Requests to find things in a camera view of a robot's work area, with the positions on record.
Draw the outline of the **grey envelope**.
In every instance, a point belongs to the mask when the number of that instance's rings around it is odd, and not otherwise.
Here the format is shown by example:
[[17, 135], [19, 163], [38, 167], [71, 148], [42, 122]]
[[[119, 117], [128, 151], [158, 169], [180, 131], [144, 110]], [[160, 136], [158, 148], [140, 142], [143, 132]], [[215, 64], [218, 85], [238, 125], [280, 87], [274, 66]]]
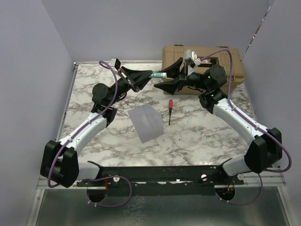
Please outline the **grey envelope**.
[[128, 114], [142, 143], [164, 134], [162, 114], [149, 104], [131, 109]]

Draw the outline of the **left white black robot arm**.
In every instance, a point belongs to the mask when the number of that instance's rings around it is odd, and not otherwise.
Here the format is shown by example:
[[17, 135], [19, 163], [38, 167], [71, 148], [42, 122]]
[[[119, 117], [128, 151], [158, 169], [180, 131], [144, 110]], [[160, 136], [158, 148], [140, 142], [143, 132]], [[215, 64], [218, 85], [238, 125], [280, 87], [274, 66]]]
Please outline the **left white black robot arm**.
[[40, 174], [47, 178], [48, 187], [58, 185], [66, 188], [75, 181], [88, 180], [98, 186], [104, 174], [96, 163], [80, 163], [79, 153], [102, 130], [114, 120], [117, 109], [112, 105], [124, 98], [129, 90], [139, 92], [151, 80], [151, 70], [137, 71], [125, 67], [113, 70], [106, 66], [114, 77], [115, 83], [108, 87], [103, 83], [92, 89], [93, 108], [89, 116], [71, 134], [59, 141], [50, 140], [43, 153]]

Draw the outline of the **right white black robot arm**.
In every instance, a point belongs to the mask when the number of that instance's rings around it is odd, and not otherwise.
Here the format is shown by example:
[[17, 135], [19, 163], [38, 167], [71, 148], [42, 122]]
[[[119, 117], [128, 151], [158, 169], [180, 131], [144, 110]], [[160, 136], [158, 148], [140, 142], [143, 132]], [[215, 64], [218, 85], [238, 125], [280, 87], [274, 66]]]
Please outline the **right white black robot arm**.
[[209, 113], [230, 125], [249, 145], [246, 154], [229, 159], [219, 166], [216, 179], [227, 184], [234, 175], [254, 172], [261, 173], [282, 158], [281, 132], [277, 128], [268, 129], [236, 107], [221, 86], [227, 81], [224, 68], [212, 64], [204, 73], [195, 73], [191, 65], [179, 58], [171, 66], [162, 70], [169, 78], [154, 86], [168, 94], [175, 94], [184, 87], [202, 89], [199, 101]]

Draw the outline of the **green white glue stick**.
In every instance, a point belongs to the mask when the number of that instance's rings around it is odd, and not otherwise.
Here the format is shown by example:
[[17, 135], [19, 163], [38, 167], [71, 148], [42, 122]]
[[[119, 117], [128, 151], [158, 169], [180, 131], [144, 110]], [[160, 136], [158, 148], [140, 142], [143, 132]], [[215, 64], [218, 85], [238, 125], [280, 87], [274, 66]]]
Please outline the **green white glue stick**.
[[150, 75], [151, 78], [166, 78], [167, 77], [167, 73], [159, 73], [159, 72], [156, 72], [156, 73], [152, 73]]

